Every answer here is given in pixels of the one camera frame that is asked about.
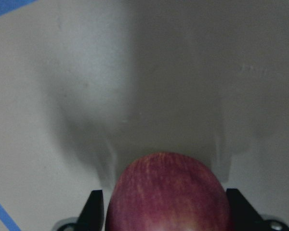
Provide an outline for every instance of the blue stripe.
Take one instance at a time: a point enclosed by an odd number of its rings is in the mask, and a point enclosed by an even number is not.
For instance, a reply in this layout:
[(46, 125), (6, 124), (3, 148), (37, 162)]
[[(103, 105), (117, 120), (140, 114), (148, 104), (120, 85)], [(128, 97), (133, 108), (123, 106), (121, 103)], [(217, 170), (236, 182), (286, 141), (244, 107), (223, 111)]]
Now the blue stripe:
[(35, 0), (0, 0), (0, 15), (27, 5)]
[(0, 205), (0, 220), (9, 231), (21, 231), (9, 214)]

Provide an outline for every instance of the gray surface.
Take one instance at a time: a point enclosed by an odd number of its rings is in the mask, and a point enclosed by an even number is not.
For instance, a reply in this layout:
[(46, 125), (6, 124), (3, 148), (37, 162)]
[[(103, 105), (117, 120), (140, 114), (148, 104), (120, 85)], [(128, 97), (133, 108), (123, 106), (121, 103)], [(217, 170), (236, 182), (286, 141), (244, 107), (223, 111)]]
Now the gray surface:
[(135, 158), (208, 165), (289, 224), (289, 1), (39, 0), (0, 17), (0, 202), (24, 231), (105, 205)]

